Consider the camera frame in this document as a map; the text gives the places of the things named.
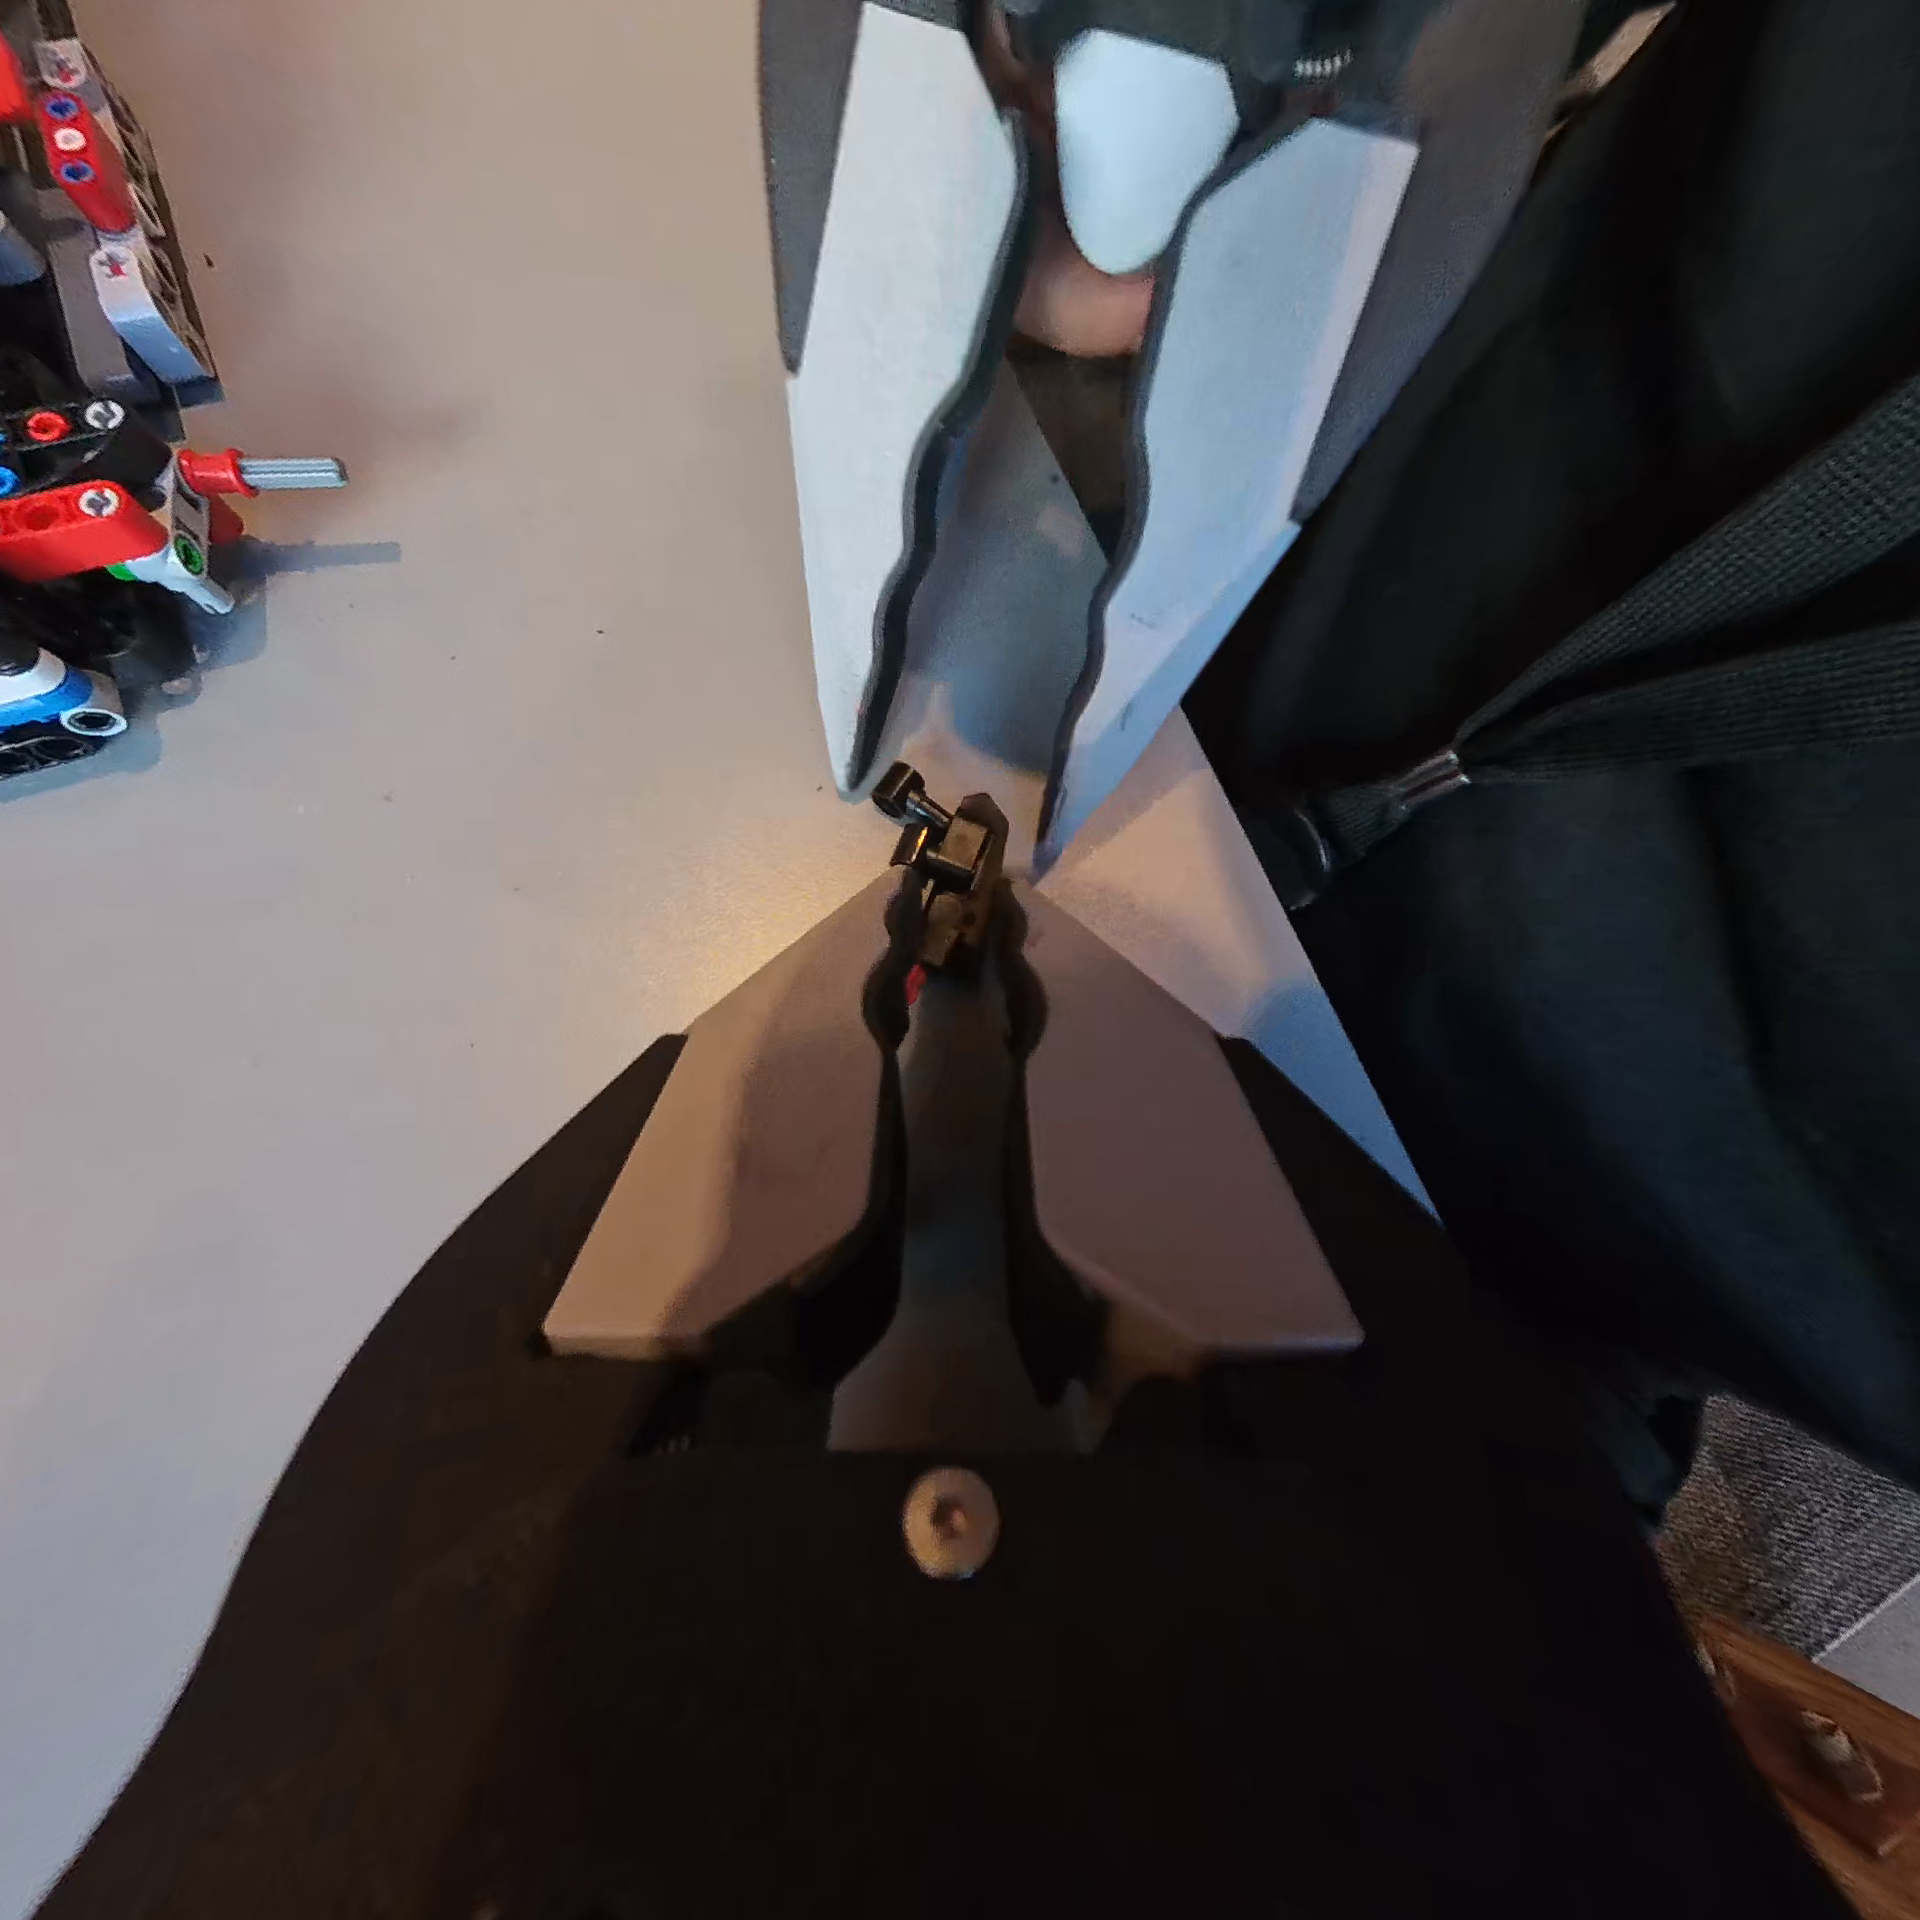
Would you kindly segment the wooden frame beam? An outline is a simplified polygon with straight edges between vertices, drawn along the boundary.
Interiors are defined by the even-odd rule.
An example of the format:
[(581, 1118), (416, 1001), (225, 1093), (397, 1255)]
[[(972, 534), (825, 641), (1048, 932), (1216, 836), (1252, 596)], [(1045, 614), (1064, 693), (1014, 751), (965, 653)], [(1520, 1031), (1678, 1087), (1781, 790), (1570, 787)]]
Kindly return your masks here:
[(1918, 1915), (1918, 1718), (1737, 1622), (1695, 1654), (1743, 1753), (1862, 1918)]

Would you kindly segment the grey desk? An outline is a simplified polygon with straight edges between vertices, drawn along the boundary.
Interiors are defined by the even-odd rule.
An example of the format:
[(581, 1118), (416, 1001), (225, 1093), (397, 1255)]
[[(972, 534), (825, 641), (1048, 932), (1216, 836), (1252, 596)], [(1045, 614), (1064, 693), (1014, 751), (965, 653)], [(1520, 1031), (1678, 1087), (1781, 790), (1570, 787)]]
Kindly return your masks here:
[(247, 516), (199, 690), (5, 783), (5, 1915), (402, 1287), (873, 881), (832, 788), (757, 4), (76, 4)]

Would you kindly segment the black hinged brick piece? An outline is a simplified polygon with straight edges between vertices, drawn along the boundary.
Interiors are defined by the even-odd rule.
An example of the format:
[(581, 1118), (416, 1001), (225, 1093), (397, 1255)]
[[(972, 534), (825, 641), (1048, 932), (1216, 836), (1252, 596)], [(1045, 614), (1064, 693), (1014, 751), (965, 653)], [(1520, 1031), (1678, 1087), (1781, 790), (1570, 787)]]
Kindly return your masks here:
[(985, 794), (948, 810), (942, 842), (898, 831), (892, 861), (919, 882), (919, 950), (925, 973), (974, 981), (990, 946), (1007, 826)]

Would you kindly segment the toy brick car model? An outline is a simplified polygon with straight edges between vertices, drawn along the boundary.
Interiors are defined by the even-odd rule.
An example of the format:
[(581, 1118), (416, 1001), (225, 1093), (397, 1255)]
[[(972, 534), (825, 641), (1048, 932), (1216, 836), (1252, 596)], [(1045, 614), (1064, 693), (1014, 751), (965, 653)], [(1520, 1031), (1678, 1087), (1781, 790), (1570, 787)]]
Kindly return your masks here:
[(2, 780), (101, 757), (200, 683), (240, 506), (328, 458), (193, 447), (223, 398), (152, 142), (70, 4), (2, 4)]

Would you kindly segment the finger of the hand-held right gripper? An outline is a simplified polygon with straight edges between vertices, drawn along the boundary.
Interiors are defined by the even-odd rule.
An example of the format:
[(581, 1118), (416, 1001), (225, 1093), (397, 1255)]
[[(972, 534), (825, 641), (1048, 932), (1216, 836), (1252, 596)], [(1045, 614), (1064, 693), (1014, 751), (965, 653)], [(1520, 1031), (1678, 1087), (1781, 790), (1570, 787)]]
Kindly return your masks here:
[(783, 4), (783, 404), (832, 783), (863, 795), (1030, 236), (972, 4)]
[(1118, 790), (1301, 531), (1295, 498), (1420, 142), (1309, 117), (1226, 161), (1158, 265), (1119, 539), (1039, 815), (1047, 874)]

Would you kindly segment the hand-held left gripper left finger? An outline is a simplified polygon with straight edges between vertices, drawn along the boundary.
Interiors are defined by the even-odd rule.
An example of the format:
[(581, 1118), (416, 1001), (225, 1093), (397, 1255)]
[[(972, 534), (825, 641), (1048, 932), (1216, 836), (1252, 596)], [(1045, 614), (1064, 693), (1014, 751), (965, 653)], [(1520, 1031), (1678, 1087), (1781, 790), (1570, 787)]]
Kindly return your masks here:
[(541, 1334), (833, 1389), (889, 1327), (905, 1233), (909, 882), (873, 881), (682, 1035)]

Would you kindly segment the person's right hand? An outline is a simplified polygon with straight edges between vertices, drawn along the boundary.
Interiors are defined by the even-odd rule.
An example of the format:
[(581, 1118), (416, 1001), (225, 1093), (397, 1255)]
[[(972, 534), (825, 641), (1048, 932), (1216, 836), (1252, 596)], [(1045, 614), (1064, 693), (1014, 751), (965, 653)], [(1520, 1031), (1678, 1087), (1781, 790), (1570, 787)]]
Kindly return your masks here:
[(1108, 274), (1073, 244), (1038, 246), (1014, 305), (1014, 333), (1087, 362), (1133, 357), (1145, 341), (1153, 293), (1151, 269)]

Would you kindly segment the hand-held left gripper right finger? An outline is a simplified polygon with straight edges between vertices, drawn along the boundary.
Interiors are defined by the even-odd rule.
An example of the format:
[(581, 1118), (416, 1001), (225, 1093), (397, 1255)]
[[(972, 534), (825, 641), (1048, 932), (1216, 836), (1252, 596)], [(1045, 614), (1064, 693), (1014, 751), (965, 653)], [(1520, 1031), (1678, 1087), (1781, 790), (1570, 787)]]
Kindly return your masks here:
[(1001, 902), (1007, 1309), (1045, 1401), (1362, 1327), (1208, 1021), (1054, 900)]

